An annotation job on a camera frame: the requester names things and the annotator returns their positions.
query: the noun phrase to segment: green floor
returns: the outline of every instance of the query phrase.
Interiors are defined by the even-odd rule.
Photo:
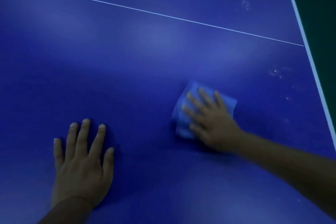
[[[336,128],[336,0],[295,0]]]

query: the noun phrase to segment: white line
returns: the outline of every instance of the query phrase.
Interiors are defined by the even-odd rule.
[[[313,56],[312,56],[312,53],[311,53],[310,48],[309,48],[309,44],[308,44],[308,41],[307,41],[305,30],[303,28],[301,18],[300,18],[300,14],[299,14],[299,11],[297,9],[295,0],[292,0],[292,4],[293,4],[293,7],[294,7],[296,19],[299,23],[299,27],[300,27],[301,35],[302,35],[302,38],[303,38],[303,42],[304,42],[304,45],[306,47],[306,51],[307,51],[307,54],[308,54],[308,59],[309,59],[309,62],[310,62],[310,66],[311,66],[311,69],[313,71],[313,75],[314,75],[314,78],[315,78],[315,83],[316,83],[316,86],[317,86],[317,90],[318,90],[318,93],[319,93],[320,98],[321,98],[322,106],[323,106],[323,109],[324,109],[324,114],[325,114],[325,117],[327,119],[327,123],[328,123],[329,130],[330,130],[331,138],[334,142],[334,147],[335,147],[335,150],[336,150],[336,133],[335,133],[333,121],[331,120],[331,116],[330,116],[330,113],[329,113],[329,110],[328,110],[327,102],[326,102],[326,99],[325,99],[324,94],[323,94],[322,86],[321,86],[321,83],[320,83],[320,80],[319,80],[319,76],[317,74],[317,70],[316,70],[316,67],[315,67],[315,64],[314,64]]]
[[[229,30],[229,31],[237,32],[237,33],[246,34],[246,35],[253,35],[253,36],[262,37],[262,38],[265,38],[265,39],[270,39],[270,40],[274,40],[274,41],[278,41],[278,42],[283,42],[283,43],[287,43],[287,44],[294,44],[294,45],[298,45],[298,46],[304,46],[302,44],[295,44],[295,43],[286,42],[286,41],[282,41],[282,40],[278,40],[278,39],[274,39],[274,38],[269,38],[269,37],[266,37],[266,36],[254,35],[254,34],[250,34],[250,33],[246,33],[246,32],[241,32],[241,31],[237,31],[237,30],[233,30],[233,29],[229,29],[229,28],[222,28],[222,27],[218,27],[218,26],[214,26],[214,25],[209,25],[209,24],[205,24],[205,23],[201,23],[201,22],[190,21],[190,20],[181,19],[181,18],[177,18],[177,17],[173,17],[173,16],[168,16],[168,15],[164,15],[164,14],[153,13],[153,12],[149,12],[149,11],[145,11],[145,10],[140,10],[140,9],[136,9],[136,8],[132,8],[132,7],[128,7],[128,6],[117,5],[117,4],[108,3],[108,2],[99,1],[99,0],[91,0],[91,1],[99,2],[99,3],[104,3],[104,4],[108,4],[108,5],[115,5],[115,6],[119,6],[119,7],[123,7],[123,8],[128,8],[128,9],[132,9],[132,10],[136,10],[136,11],[141,11],[141,12],[145,12],[145,13],[149,13],[149,14],[160,15],[160,16],[164,16],[164,17],[168,17],[168,18],[173,18],[173,19],[177,19],[177,20],[181,20],[181,21],[187,21],[187,22],[197,23],[197,24],[201,24],[201,25],[205,25],[205,26],[209,26],[209,27],[220,28],[220,29]]]

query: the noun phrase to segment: forearm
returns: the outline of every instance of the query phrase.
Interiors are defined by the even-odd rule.
[[[233,152],[285,180],[336,218],[336,162],[244,134]]]
[[[55,205],[38,224],[82,224],[92,212],[92,206],[78,197],[70,197]]]

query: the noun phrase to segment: blue cloth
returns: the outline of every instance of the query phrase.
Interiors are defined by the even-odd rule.
[[[195,110],[195,107],[187,100],[187,93],[191,92],[191,94],[199,99],[202,100],[201,96],[198,94],[198,89],[202,88],[209,96],[213,98],[213,94],[215,93],[215,90],[210,89],[209,87],[206,87],[204,85],[199,84],[198,82],[190,82],[186,89],[183,91],[182,95],[178,99],[172,118],[177,123],[176,125],[176,133],[183,138],[186,139],[195,139],[195,135],[190,131],[189,125],[191,123],[191,119],[189,116],[182,111],[182,105],[185,104],[187,107],[191,108],[192,110]],[[225,96],[223,94],[220,94],[222,99],[224,100],[224,103],[226,105],[227,112],[231,117],[233,117],[233,111],[236,107],[237,100],[233,99],[231,97]]]

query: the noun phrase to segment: blue table surface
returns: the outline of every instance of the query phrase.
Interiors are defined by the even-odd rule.
[[[336,159],[291,0],[0,3],[2,223],[48,211],[53,138],[84,118],[90,142],[105,123],[104,149],[116,151],[88,223],[333,223],[283,181],[176,137],[171,123],[195,80],[238,100],[243,129]]]

